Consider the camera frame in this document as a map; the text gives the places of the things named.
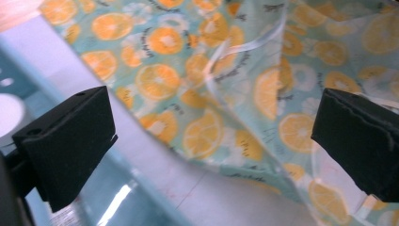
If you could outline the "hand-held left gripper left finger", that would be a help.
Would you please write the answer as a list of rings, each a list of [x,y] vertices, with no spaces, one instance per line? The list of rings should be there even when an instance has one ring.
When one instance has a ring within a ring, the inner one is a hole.
[[[105,86],[78,92],[16,132],[11,178],[17,193],[36,188],[56,212],[71,204],[117,141]]]

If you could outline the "small white-capped jar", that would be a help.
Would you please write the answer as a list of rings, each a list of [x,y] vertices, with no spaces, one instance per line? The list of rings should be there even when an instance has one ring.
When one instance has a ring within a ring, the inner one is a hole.
[[[13,133],[26,124],[27,120],[26,108],[20,98],[0,93],[0,142],[7,142]]]

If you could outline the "orange slice print tote bag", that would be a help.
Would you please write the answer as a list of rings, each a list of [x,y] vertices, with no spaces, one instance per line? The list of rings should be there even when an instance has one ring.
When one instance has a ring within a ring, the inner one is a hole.
[[[324,89],[399,112],[399,0],[43,0],[141,126],[184,159],[305,204],[325,226],[399,226],[311,139]]]

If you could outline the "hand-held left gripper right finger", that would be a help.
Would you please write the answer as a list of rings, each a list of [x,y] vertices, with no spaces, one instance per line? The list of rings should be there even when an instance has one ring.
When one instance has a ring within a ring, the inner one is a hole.
[[[325,89],[311,138],[360,190],[399,202],[399,114],[357,94]]]

